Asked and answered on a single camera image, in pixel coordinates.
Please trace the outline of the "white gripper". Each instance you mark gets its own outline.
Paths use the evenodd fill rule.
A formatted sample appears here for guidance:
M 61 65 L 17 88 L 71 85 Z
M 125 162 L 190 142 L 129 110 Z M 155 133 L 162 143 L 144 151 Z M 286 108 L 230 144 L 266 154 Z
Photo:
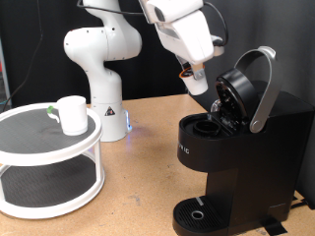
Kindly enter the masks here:
M 201 11 L 171 23 L 156 24 L 156 30 L 162 46 L 177 55 L 182 70 L 191 67 L 196 80 L 206 77 L 203 62 L 211 59 L 215 50 L 207 20 Z

